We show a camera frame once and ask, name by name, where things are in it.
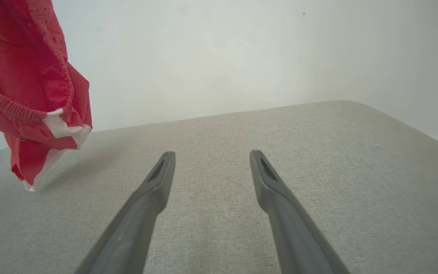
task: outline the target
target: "small red and white cloth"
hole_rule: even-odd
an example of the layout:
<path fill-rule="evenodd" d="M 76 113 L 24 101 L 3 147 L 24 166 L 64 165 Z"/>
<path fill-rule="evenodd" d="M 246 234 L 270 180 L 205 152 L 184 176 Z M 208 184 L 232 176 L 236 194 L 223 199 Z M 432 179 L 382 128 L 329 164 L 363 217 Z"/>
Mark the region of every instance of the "small red and white cloth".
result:
<path fill-rule="evenodd" d="M 89 83 L 67 60 L 51 0 L 0 0 L 0 131 L 29 191 L 92 129 Z"/>

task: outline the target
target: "white trim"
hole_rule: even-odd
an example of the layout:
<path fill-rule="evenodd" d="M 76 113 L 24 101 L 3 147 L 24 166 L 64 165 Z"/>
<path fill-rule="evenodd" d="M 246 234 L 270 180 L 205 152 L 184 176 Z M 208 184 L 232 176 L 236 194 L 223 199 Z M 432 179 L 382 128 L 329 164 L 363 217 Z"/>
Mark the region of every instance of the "white trim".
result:
<path fill-rule="evenodd" d="M 32 185 L 30 185 L 28 182 L 26 182 L 26 180 L 21 181 L 24 185 L 25 185 L 25 190 L 26 191 L 35 191 L 35 189 L 33 188 Z"/>
<path fill-rule="evenodd" d="M 73 126 L 69 127 L 67 123 L 60 118 L 60 115 L 63 113 L 63 109 L 59 108 L 56 111 L 48 112 L 47 117 L 43 119 L 45 125 L 47 125 L 48 129 L 52 132 L 55 139 L 62 137 L 72 137 L 75 144 L 77 145 L 77 150 L 82 147 L 87 137 L 89 137 L 89 133 L 92 130 L 90 125 L 84 124 L 83 126 Z M 66 149 L 58 150 L 58 149 L 50 149 L 47 154 L 47 158 L 45 159 L 45 163 L 43 164 L 40 172 L 33 179 L 33 186 L 31 186 L 26 180 L 23 180 L 23 184 L 25 185 L 25 189 L 27 191 L 35 191 L 35 187 L 38 187 L 38 184 L 43 179 L 43 176 L 47 171 L 62 157 L 65 153 Z"/>

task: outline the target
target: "white fabric edge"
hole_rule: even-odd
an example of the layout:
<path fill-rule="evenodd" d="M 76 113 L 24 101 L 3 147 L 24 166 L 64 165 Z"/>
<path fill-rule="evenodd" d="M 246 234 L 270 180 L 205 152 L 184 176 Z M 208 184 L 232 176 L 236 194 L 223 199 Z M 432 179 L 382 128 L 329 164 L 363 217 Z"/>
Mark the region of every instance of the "white fabric edge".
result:
<path fill-rule="evenodd" d="M 77 145 L 76 150 L 80 150 L 85 140 L 87 140 L 89 137 L 92 127 L 87 124 L 84 124 L 83 126 L 69 127 L 67 123 L 60 118 L 62 113 L 62 108 L 59 108 L 56 111 L 48 112 L 47 117 L 43 119 L 43 122 L 52 132 L 55 139 L 61 137 L 72 137 Z M 26 182 L 26 180 L 22 181 L 25 185 L 25 189 L 27 191 L 35 191 L 35 188 L 38 187 L 38 184 L 40 184 L 40 181 L 43 179 L 45 173 L 47 173 L 47 171 L 62 157 L 65 151 L 66 149 L 50 149 L 48 151 L 47 158 L 45 159 L 45 164 L 43 164 L 42 169 L 33 179 L 33 186 Z"/>

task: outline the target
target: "gray upholstered surface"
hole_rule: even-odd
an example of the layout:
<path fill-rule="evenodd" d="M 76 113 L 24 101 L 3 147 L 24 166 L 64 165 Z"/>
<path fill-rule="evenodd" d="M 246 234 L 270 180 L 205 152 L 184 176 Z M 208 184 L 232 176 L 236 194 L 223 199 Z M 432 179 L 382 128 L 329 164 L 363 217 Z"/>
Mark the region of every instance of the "gray upholstered surface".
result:
<path fill-rule="evenodd" d="M 71 273 L 160 154 L 177 153 L 147 273 L 278 273 L 248 154 L 261 149 L 347 267 L 438 273 L 438 142 L 332 101 L 90 136 L 34 193 L 0 158 L 0 273 Z"/>

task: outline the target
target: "red cloth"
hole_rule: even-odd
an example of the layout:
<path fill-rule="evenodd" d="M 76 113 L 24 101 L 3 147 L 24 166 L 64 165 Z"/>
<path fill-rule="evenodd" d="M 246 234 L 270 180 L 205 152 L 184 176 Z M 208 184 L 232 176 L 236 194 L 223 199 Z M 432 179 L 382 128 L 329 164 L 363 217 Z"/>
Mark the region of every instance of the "red cloth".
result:
<path fill-rule="evenodd" d="M 30 186 L 49 151 L 77 149 L 92 127 L 89 83 L 67 59 L 51 0 L 0 0 L 0 131 Z"/>

